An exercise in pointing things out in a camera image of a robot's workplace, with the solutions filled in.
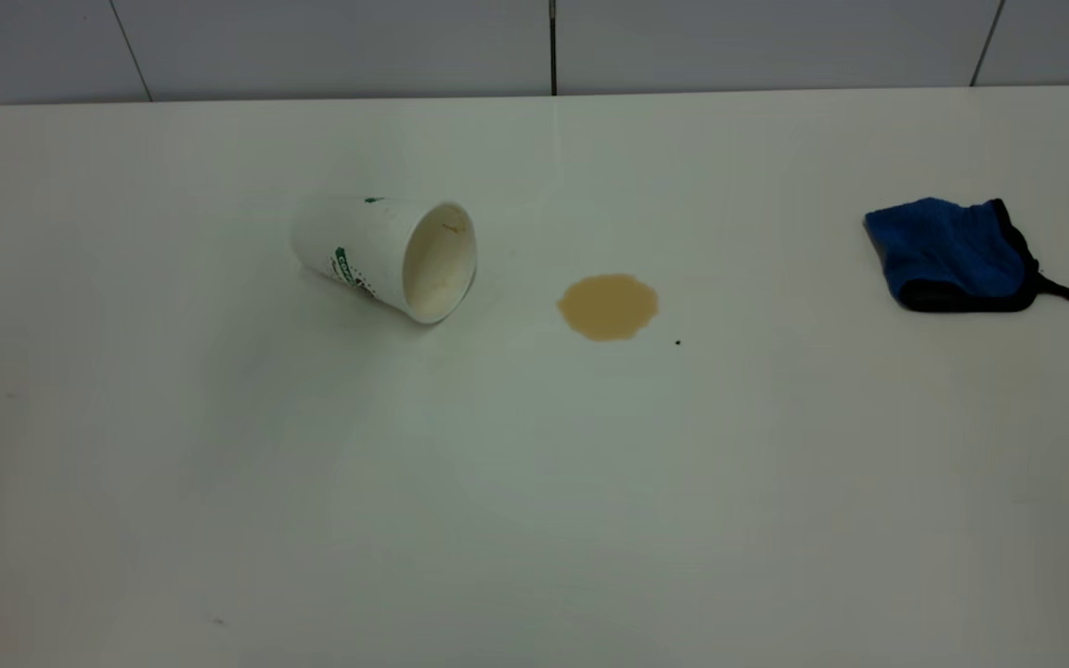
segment white tile wall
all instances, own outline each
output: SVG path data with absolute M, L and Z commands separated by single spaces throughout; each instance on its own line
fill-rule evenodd
M 108 0 L 0 0 L 0 105 L 145 100 Z
M 1006 0 L 976 83 L 1069 83 L 1069 0 Z
M 559 0 L 559 92 L 966 86 L 997 0 Z
M 156 100 L 545 95 L 546 0 L 115 0 Z

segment tile grout line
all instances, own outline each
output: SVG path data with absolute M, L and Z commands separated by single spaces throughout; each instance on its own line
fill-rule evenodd
M 556 63 L 555 0 L 547 0 L 552 13 L 552 96 L 559 94 L 559 67 Z
M 980 59 L 976 62 L 975 72 L 972 73 L 972 83 L 969 83 L 969 88 L 975 88 L 976 80 L 980 79 L 980 67 L 983 67 L 985 56 L 988 56 L 988 46 L 992 44 L 992 35 L 996 34 L 996 25 L 1001 22 L 1001 13 L 1005 11 L 1005 0 L 1001 0 L 1001 3 L 996 5 L 996 14 L 992 17 L 992 25 L 988 27 L 988 38 L 983 41 L 983 49 L 980 50 Z
M 148 80 L 143 77 L 143 68 L 139 66 L 139 60 L 135 57 L 135 49 L 130 46 L 130 37 L 126 35 L 126 29 L 123 27 L 122 17 L 118 16 L 118 7 L 114 5 L 114 0 L 109 0 L 109 7 L 114 12 L 114 20 L 118 21 L 118 30 L 123 33 L 123 42 L 126 43 L 126 50 L 130 51 L 130 62 L 135 63 L 135 72 L 139 73 L 139 81 L 143 83 L 143 92 L 148 94 L 148 102 L 156 102 L 156 98 L 151 96 L 151 89 L 148 88 Z

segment cup opening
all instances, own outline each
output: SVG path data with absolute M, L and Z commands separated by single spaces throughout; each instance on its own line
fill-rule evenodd
M 432 208 L 416 226 L 403 258 L 403 299 L 419 322 L 437 322 L 456 308 L 476 269 L 476 232 L 463 207 Z

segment brown liquid puddle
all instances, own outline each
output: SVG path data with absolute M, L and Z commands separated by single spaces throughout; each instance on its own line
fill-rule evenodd
M 657 292 L 629 274 L 590 276 L 568 288 L 559 312 L 593 341 L 623 341 L 657 315 Z

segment green logo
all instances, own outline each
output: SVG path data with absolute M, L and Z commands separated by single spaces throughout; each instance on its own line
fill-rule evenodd
M 348 255 L 344 254 L 343 247 L 338 247 L 336 252 L 328 261 L 332 267 L 332 276 L 342 280 L 344 284 L 348 286 L 359 289 L 359 291 L 368 293 L 370 297 L 376 297 L 377 293 L 374 292 L 372 284 L 366 282 L 366 277 L 357 269 L 353 269 L 348 266 Z

